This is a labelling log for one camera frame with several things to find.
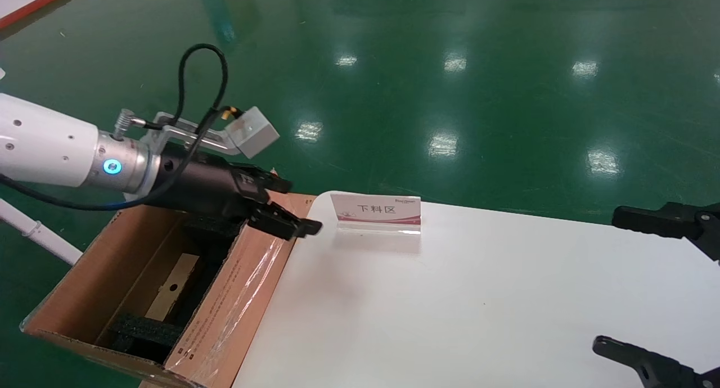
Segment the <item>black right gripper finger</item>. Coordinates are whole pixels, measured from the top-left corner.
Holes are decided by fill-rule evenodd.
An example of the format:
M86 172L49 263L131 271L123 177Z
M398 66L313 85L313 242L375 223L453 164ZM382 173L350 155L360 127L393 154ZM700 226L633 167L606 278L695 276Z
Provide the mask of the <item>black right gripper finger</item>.
M607 336L597 336L592 351L637 372L644 387L719 387L719 368L704 373L665 357Z
M692 206L668 202L658 210L619 206L613 227L664 238L685 238L710 260L719 261L719 204Z

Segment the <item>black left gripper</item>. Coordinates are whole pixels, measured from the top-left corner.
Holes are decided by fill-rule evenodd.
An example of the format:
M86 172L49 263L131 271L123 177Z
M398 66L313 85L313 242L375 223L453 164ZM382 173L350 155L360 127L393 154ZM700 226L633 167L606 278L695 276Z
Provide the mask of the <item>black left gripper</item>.
M319 234L321 222L270 201L267 190L287 194L292 188L275 171L196 152L169 189L147 205L228 221L249 217L249 227L283 240Z

